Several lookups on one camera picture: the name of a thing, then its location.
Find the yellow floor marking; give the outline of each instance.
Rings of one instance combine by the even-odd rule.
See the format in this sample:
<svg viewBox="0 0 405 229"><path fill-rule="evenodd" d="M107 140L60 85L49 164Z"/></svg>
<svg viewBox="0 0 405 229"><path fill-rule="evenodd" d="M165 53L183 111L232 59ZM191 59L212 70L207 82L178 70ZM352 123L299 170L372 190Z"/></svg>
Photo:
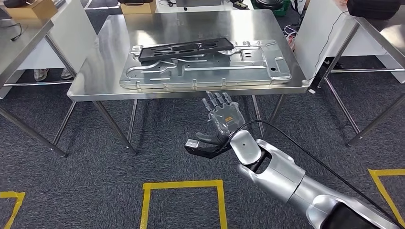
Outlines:
<svg viewBox="0 0 405 229"><path fill-rule="evenodd" d="M4 226L4 229L11 228L12 223L14 222L15 216L17 215L18 210L21 207L24 196L25 196L25 192L0 192L0 198L17 198L17 201L15 202L11 217L10 217L9 221L6 223L6 225Z"/></svg>
<svg viewBox="0 0 405 229"><path fill-rule="evenodd" d="M216 187L218 193L218 211L219 224L221 229L227 229L224 183L222 180L198 180L198 181L179 181L179 182L160 182L143 184L143 204L142 215L140 219L140 229L146 229L148 225L150 191L152 189L183 188L183 187Z"/></svg>
<svg viewBox="0 0 405 229"><path fill-rule="evenodd" d="M382 169L382 170L368 169L368 171L371 177L373 178L375 185L377 185L378 190L381 192L381 195L384 197L385 201L387 201L388 205L393 211L396 219L402 226L405 227L404 219L402 218L401 214L399 214L398 209L396 208L394 202L392 201L390 195L384 188L384 185L381 183L381 180L379 178L379 176L401 176L401 175L405 176L405 169Z"/></svg>

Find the robot finger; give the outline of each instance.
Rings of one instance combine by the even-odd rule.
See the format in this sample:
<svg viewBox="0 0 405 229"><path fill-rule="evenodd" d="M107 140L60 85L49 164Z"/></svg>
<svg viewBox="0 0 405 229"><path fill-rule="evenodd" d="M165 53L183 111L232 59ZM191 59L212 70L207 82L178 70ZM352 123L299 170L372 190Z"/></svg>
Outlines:
<svg viewBox="0 0 405 229"><path fill-rule="evenodd" d="M224 95L224 98L225 98L225 100L226 100L228 103L231 103L231 102L232 102L232 99L231 99L231 97L228 95L228 93L224 92L224 93L222 93L222 94Z"/></svg>
<svg viewBox="0 0 405 229"><path fill-rule="evenodd" d="M216 96L216 99L218 99L219 104L224 104L225 103L224 99L222 98L222 96L218 92L215 93L215 96Z"/></svg>
<svg viewBox="0 0 405 229"><path fill-rule="evenodd" d="M208 97L210 98L211 103L213 103L214 107L216 107L216 106L218 105L218 102L217 102L217 100L215 99L213 93L210 92L210 91L207 91L207 95L208 95Z"/></svg>
<svg viewBox="0 0 405 229"><path fill-rule="evenodd" d="M213 109L211 108L211 106L208 104L208 101L204 98L202 99L202 103L205 105L205 108L210 112Z"/></svg>

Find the table surface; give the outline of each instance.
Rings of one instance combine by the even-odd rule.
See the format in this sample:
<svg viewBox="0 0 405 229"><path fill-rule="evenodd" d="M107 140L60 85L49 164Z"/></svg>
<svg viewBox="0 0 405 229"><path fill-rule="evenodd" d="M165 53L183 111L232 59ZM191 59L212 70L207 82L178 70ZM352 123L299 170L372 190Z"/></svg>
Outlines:
<svg viewBox="0 0 405 229"><path fill-rule="evenodd" d="M12 42L10 39L20 33L20 27L17 25L5 28L16 22L0 20L0 88L53 27L50 20L18 22L21 23L22 34Z"/></svg>
<svg viewBox="0 0 405 229"><path fill-rule="evenodd" d="M231 41L276 40L290 69L289 83L196 89L125 89L119 79L133 45L226 37ZM309 85L271 10L110 15L67 95L74 101L304 93Z"/></svg>
<svg viewBox="0 0 405 229"><path fill-rule="evenodd" d="M355 17L356 21L405 68L405 5L389 20Z"/></svg>

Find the shoe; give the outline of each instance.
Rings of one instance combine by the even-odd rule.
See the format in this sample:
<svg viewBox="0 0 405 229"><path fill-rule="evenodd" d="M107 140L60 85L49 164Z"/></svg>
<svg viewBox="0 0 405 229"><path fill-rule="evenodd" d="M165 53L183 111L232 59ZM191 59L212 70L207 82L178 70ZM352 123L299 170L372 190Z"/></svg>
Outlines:
<svg viewBox="0 0 405 229"><path fill-rule="evenodd" d="M326 57L325 61L322 63L322 66L325 68L329 68L330 63L332 63L334 57ZM342 70L345 69L339 62L336 63L335 67L333 68L335 70Z"/></svg>
<svg viewBox="0 0 405 229"><path fill-rule="evenodd" d="M34 79L39 82L44 80L48 76L49 69L34 69Z"/></svg>
<svg viewBox="0 0 405 229"><path fill-rule="evenodd" d="M73 78L72 74L70 74L70 72L66 68L64 68L64 70L62 71L62 74L61 74L61 79L67 80L70 78Z"/></svg>

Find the cardboard box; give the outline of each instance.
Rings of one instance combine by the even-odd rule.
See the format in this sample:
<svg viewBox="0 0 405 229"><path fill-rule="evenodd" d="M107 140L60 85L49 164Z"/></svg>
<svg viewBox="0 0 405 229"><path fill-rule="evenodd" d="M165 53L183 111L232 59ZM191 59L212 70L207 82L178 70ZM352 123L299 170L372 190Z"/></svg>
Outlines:
<svg viewBox="0 0 405 229"><path fill-rule="evenodd" d="M58 9L52 0L37 0L33 5L18 8L5 8L13 19L50 19Z"/></svg>
<svg viewBox="0 0 405 229"><path fill-rule="evenodd" d="M142 5L121 4L122 14L155 13L156 2L143 3Z"/></svg>

